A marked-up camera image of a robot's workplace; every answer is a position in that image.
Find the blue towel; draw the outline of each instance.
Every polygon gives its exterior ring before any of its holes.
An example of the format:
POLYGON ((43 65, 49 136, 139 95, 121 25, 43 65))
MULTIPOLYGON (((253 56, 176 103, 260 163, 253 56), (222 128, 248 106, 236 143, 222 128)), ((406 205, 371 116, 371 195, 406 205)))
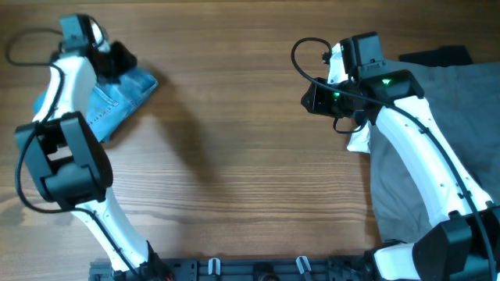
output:
MULTIPOLYGON (((158 81, 146 70, 135 68, 120 76, 119 84, 96 84, 88 100, 87 124, 98 141, 109 141, 111 133, 149 98, 158 81)), ((37 98, 38 112, 45 92, 37 98)))

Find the gray fabric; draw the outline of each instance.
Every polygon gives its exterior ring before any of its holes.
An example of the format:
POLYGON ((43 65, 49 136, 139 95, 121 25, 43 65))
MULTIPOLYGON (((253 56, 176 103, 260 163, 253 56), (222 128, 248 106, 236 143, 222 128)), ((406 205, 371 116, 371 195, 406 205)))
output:
MULTIPOLYGON (((463 165, 500 202, 500 62, 408 69, 425 90, 441 132, 463 165)), ((371 195, 382 240, 417 242, 430 230, 422 197, 396 150, 371 127, 371 195)))

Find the wooden table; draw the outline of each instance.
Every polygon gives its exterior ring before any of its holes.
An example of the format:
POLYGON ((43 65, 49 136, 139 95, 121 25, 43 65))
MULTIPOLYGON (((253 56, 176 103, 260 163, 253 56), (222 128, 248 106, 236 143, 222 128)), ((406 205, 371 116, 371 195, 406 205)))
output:
MULTIPOLYGON (((2 48, 14 30, 88 13, 159 80, 105 148, 118 201, 165 258, 360 254, 380 243, 369 156, 347 152, 332 119, 299 103, 309 83, 290 60, 298 39, 376 30, 389 59, 450 44, 474 62, 500 59, 493 2, 0 2, 2 48)), ((31 37, 14 55, 45 61, 57 39, 31 37)), ((327 75, 322 51, 307 43, 298 53, 312 76, 327 75)), ((13 132, 47 82, 46 68, 0 59, 1 280, 85 280, 89 262, 106 258, 79 220, 26 210, 14 191, 13 132)), ((26 170, 23 185, 49 206, 26 170)))

